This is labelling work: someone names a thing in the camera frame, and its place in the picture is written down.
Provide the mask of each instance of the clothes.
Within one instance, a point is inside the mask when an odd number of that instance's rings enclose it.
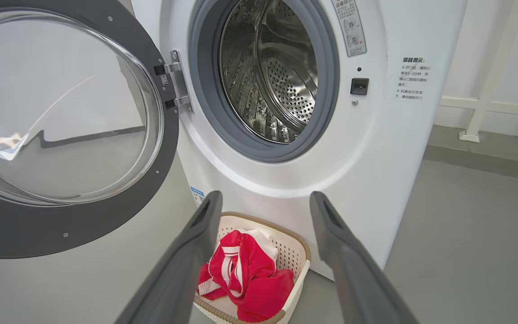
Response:
[[[201,269],[197,293],[215,300],[226,295],[246,322],[275,316],[293,289],[293,271],[277,270],[279,250],[261,230],[233,230]]]

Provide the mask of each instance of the white metal frame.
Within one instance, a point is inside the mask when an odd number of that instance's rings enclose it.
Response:
[[[474,110],[468,129],[459,135],[460,140],[479,143],[479,130],[481,129],[485,113],[488,111],[518,115],[518,103],[493,100],[493,95],[497,90],[498,83],[502,77],[507,60],[509,59],[509,52],[517,31],[518,0],[513,0],[509,16],[502,31],[501,40],[499,41],[481,96],[479,98],[442,97],[440,102],[440,105],[442,106]]]

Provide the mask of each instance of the instruction label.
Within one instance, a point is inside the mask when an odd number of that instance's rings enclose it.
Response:
[[[405,101],[423,100],[429,90],[431,75],[431,67],[424,58],[402,58],[401,70],[395,80],[395,98]]]
[[[191,187],[191,193],[193,193],[193,199],[195,199],[195,205],[197,206],[197,208],[199,208],[199,206],[201,206],[201,204],[205,200],[205,193],[203,193],[203,191],[199,191],[193,187]]]
[[[331,0],[343,30],[347,57],[366,53],[365,35],[355,0]]]

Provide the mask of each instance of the blue and white sticker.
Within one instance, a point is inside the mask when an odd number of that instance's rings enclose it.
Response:
[[[193,187],[191,187],[191,192],[193,193],[193,199],[195,199],[195,205],[197,206],[197,208],[199,208],[199,206],[201,206],[201,204],[205,200],[205,193]]]

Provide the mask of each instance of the stainless steel drum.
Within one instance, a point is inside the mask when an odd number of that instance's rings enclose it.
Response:
[[[256,135],[290,143],[309,123],[317,96],[315,53],[300,19],[281,0],[241,0],[223,29],[223,88]]]

